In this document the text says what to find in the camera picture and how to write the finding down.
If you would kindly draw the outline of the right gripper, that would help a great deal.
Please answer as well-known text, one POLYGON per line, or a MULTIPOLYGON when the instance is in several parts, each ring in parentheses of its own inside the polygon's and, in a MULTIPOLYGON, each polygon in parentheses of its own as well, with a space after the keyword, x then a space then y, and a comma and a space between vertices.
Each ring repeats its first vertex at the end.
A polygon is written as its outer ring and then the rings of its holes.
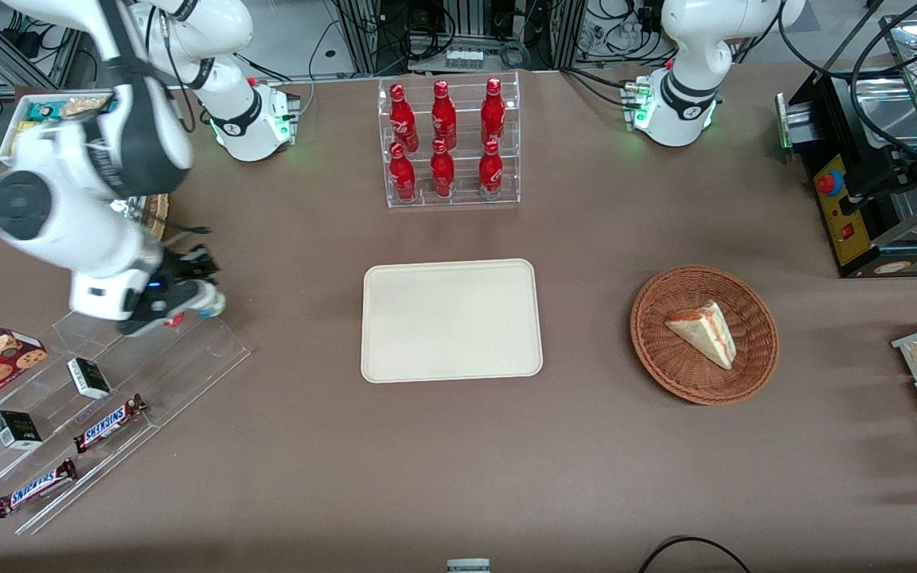
POLYGON ((201 309, 178 307, 193 297, 193 280, 218 284, 220 271, 206 244, 179 253, 162 250, 162 271, 134 268, 119 275, 92 277, 74 271, 70 283, 70 309, 91 317, 118 322, 124 337, 141 337, 153 329, 179 323, 179 316, 200 314, 201 309))

